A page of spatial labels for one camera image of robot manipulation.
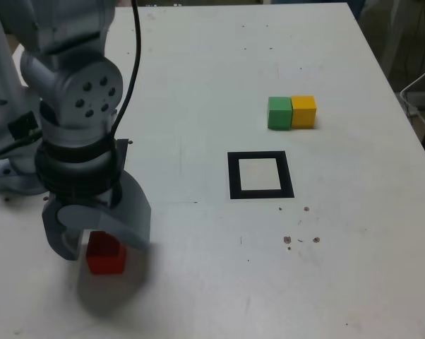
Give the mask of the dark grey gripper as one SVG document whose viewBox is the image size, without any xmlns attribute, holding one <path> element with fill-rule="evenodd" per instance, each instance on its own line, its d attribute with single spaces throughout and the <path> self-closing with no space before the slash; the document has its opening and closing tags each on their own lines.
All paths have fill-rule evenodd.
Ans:
<svg viewBox="0 0 425 339">
<path fill-rule="evenodd" d="M 49 195 L 42 221 L 50 247 L 67 261 L 77 261 L 83 230 L 103 231 L 134 249 L 150 243 L 151 207 L 139 183 L 128 173 L 121 188 L 97 195 L 57 189 Z"/>
</svg>

